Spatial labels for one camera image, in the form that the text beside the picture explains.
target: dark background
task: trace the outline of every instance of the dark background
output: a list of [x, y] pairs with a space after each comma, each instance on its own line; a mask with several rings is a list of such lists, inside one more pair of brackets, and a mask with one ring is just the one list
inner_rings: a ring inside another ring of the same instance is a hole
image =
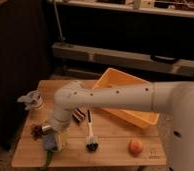
[[[53, 5], [46, 11], [56, 40]], [[67, 43], [194, 60], [194, 18], [67, 5], [58, 11]]]
[[19, 96], [52, 71], [41, 0], [8, 0], [0, 6], [0, 144], [9, 148], [24, 120]]

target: blue object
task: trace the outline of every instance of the blue object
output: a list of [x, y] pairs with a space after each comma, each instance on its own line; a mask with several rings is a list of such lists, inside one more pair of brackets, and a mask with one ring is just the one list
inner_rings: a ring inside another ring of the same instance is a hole
[[53, 151], [58, 149], [53, 133], [43, 135], [42, 139], [43, 139], [43, 148], [45, 150]]

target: black handle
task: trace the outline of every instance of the black handle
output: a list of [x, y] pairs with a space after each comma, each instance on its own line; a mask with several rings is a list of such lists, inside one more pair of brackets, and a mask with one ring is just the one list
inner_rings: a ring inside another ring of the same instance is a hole
[[151, 55], [150, 58], [153, 61], [166, 63], [166, 64], [174, 64], [179, 60], [179, 59], [176, 59], [176, 58], [167, 58], [167, 57], [154, 56], [154, 55]]
[[91, 122], [91, 112], [90, 112], [90, 110], [88, 110], [87, 113], [88, 113], [88, 122], [90, 123]]

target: wall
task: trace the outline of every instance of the wall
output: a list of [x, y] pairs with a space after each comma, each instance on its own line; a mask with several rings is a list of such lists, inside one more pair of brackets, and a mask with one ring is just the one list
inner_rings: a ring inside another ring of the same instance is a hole
[[0, 144], [25, 118], [16, 100], [51, 73], [50, 43], [41, 0], [9, 0], [0, 6]]

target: orange plastic bin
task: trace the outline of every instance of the orange plastic bin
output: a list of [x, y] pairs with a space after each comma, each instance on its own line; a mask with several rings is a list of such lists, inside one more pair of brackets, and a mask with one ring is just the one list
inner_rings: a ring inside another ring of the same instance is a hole
[[[124, 73], [122, 71], [108, 68], [101, 78], [93, 86], [93, 89], [103, 87], [114, 87], [122, 85], [132, 85], [146, 83], [146, 80]], [[159, 113], [154, 112], [142, 112], [133, 110], [122, 110], [122, 109], [110, 109], [103, 108], [103, 110], [129, 122], [137, 127], [146, 129], [149, 126], [156, 125], [159, 119]]]

